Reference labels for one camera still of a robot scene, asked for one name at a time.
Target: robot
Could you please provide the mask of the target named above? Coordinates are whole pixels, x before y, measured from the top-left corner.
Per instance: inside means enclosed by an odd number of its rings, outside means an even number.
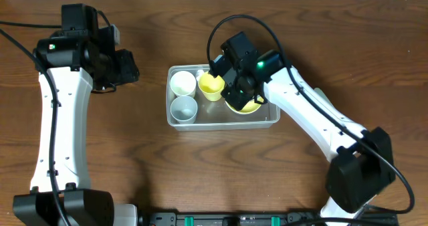
[[[98,28],[97,14],[107,22]],[[221,24],[235,18],[258,22],[274,37],[279,51],[260,54],[240,32],[221,45],[223,55],[211,60],[211,40]],[[313,90],[286,58],[273,31],[249,15],[234,15],[221,21],[207,45],[209,73],[221,76],[221,95],[236,110],[250,100],[279,106],[321,148],[330,168],[326,190],[330,198],[321,211],[284,214],[187,215],[138,211],[121,205],[110,193],[91,189],[86,163],[86,114],[91,93],[114,92],[116,87],[136,82],[139,71],[132,52],[115,51],[120,34],[104,14],[93,7],[62,6],[61,30],[38,42],[29,53],[0,29],[36,64],[42,96],[39,156],[30,193],[13,200],[15,216],[26,225],[102,226],[223,226],[237,225],[398,225],[397,214],[414,206],[411,187],[393,166],[389,135],[382,128],[368,131],[340,113],[326,97]],[[376,209],[365,213],[368,203],[396,175],[405,184],[411,203],[402,211]]]

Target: wood grain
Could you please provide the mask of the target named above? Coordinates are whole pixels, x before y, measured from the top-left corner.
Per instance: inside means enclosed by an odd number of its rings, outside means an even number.
[[[428,223],[428,0],[3,0],[0,18],[59,24],[64,3],[103,10],[141,72],[139,82],[90,98],[94,189],[120,203],[182,212],[324,205],[328,163],[286,114],[263,130],[177,132],[167,124],[168,69],[206,63],[215,24],[248,13],[272,27],[303,77],[341,112],[391,135],[395,164],[417,198],[399,220]],[[28,49],[53,32],[1,27]],[[260,50],[274,48],[260,27],[237,20],[219,30],[211,53],[242,29]],[[35,169],[40,89],[30,60],[3,38],[0,46],[0,225],[21,225],[12,200],[28,192]],[[374,203],[402,209],[408,198],[396,181]]]

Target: wooden tabletop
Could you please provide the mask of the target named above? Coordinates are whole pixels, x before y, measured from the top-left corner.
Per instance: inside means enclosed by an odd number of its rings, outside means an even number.
[[[67,3],[103,10],[141,73],[116,93],[91,95],[93,189],[144,209],[321,209],[328,162],[287,114],[259,130],[177,132],[167,123],[168,69],[206,64],[213,27],[247,13],[272,27],[305,80],[342,113],[391,135],[395,165],[416,195],[399,220],[428,224],[428,0],[1,0],[0,19],[59,25]],[[1,28],[30,50],[53,32]],[[261,51],[275,48],[261,27],[237,20],[218,31],[211,55],[241,30]],[[41,93],[34,64],[2,37],[0,115],[0,225],[21,225],[12,200],[29,192],[35,170]],[[404,209],[409,199],[397,179],[373,203]]]

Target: green light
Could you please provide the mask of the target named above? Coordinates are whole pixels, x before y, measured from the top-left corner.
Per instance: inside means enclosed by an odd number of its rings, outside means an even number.
[[[265,62],[257,62],[258,68],[263,68],[265,66]]]

